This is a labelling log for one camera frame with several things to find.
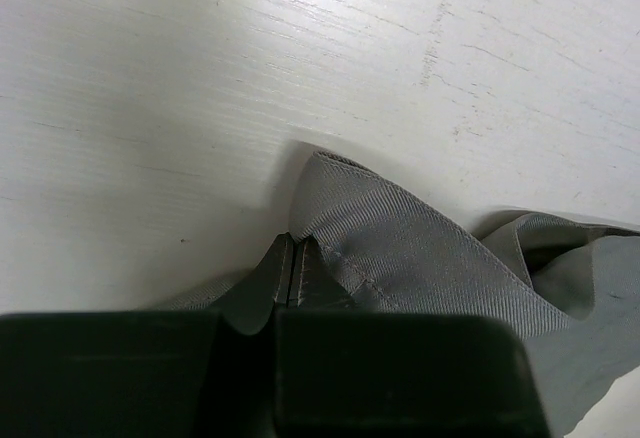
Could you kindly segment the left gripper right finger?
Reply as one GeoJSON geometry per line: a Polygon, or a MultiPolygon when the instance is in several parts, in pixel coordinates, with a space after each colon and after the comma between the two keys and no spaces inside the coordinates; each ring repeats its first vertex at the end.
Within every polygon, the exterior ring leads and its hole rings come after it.
{"type": "Polygon", "coordinates": [[[314,239],[298,244],[275,316],[281,437],[546,437],[520,340],[477,316],[358,307],[314,239]]]}

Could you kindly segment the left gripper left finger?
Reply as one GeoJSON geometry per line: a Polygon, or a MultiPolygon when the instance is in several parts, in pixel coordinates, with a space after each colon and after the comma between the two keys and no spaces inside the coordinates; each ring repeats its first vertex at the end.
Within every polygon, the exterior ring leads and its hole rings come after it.
{"type": "Polygon", "coordinates": [[[5,437],[271,437],[273,333],[294,243],[198,310],[1,319],[5,437]]]}

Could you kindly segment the grey pleated skirt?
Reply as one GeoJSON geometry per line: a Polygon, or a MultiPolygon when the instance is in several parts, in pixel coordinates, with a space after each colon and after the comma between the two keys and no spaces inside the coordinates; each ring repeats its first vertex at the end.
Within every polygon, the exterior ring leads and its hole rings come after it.
{"type": "MultiPolygon", "coordinates": [[[[522,213],[477,239],[371,170],[317,152],[300,175],[284,234],[294,254],[314,239],[331,277],[361,309],[477,316],[508,326],[524,347],[546,437],[572,431],[639,365],[634,231],[522,213]]],[[[169,307],[209,306],[253,269],[190,290],[169,307]]],[[[292,269],[271,316],[273,419],[275,316],[287,305],[292,269]]]]}

